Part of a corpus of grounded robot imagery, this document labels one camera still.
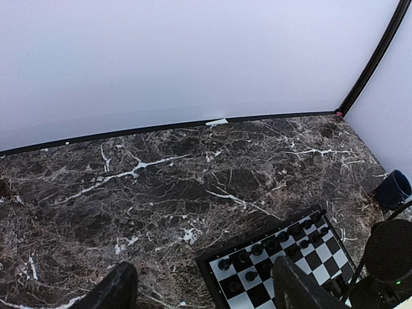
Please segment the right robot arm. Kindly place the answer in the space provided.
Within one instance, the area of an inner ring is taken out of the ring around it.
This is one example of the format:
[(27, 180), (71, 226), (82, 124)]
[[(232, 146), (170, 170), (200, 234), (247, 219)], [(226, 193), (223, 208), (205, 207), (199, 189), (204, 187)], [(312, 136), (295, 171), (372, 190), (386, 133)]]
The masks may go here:
[(397, 208), (371, 228), (363, 257), (341, 297), (352, 308), (396, 308), (411, 297), (411, 222)]

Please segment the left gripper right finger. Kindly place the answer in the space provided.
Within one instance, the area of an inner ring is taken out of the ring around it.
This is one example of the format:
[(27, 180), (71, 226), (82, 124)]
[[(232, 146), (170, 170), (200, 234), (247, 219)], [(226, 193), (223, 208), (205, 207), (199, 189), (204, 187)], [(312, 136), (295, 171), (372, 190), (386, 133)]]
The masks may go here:
[(350, 308), (319, 286), (287, 256), (276, 258), (272, 278), (276, 308)]

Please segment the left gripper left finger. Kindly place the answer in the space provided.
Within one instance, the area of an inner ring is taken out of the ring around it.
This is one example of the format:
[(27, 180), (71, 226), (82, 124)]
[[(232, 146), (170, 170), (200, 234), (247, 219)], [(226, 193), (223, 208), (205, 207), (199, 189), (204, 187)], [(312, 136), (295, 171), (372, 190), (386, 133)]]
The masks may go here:
[(138, 274), (128, 262), (121, 262), (86, 296), (70, 309), (136, 308)]

